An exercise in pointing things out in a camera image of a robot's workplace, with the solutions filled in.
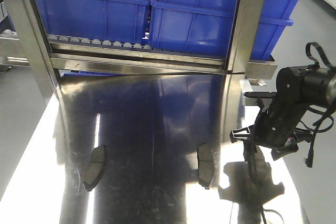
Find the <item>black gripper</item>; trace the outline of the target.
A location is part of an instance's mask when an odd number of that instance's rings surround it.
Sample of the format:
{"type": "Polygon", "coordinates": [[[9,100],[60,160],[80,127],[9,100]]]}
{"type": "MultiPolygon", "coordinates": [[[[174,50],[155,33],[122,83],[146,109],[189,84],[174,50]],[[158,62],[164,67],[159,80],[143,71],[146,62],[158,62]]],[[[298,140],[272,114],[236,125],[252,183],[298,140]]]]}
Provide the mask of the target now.
{"type": "Polygon", "coordinates": [[[271,156],[274,161],[295,153],[299,149],[298,145],[294,143],[285,146],[285,143],[309,106],[309,103],[286,101],[276,95],[267,110],[258,113],[254,127],[232,130],[230,141],[250,141],[254,132],[256,144],[273,148],[271,156]]]}

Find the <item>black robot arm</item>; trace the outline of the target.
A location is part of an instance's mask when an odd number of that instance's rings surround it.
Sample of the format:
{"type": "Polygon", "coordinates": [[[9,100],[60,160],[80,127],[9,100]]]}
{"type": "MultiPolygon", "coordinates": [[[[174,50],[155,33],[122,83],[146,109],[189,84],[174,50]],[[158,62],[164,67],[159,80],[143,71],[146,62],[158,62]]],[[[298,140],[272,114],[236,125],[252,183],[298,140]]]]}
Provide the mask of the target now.
{"type": "Polygon", "coordinates": [[[254,142],[271,148],[273,160],[298,150],[298,145],[288,140],[310,106],[326,109],[314,123],[314,135],[334,113],[335,72],[312,66],[286,67],[278,72],[276,88],[269,107],[259,112],[254,124],[254,142]]]}

